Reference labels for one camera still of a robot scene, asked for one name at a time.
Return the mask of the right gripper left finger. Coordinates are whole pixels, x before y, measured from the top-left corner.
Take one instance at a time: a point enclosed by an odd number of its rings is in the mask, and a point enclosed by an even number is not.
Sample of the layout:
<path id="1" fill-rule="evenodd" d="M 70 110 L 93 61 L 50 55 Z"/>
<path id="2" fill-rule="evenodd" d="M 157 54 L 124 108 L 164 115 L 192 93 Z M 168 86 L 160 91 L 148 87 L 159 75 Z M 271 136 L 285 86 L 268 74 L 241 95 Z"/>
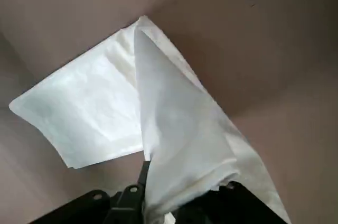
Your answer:
<path id="1" fill-rule="evenodd" d="M 150 161 L 144 161 L 137 183 L 126 187 L 111 205 L 104 223 L 144 223 L 145 186 Z"/>

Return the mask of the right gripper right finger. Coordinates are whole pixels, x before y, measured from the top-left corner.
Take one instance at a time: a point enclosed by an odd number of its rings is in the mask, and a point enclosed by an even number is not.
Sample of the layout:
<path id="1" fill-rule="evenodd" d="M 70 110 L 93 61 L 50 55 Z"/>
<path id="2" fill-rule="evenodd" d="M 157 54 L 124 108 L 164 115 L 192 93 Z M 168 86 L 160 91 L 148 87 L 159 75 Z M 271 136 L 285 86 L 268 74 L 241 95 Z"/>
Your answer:
<path id="1" fill-rule="evenodd" d="M 176 223 L 285 223 L 239 182 L 208 191 L 174 211 Z"/>

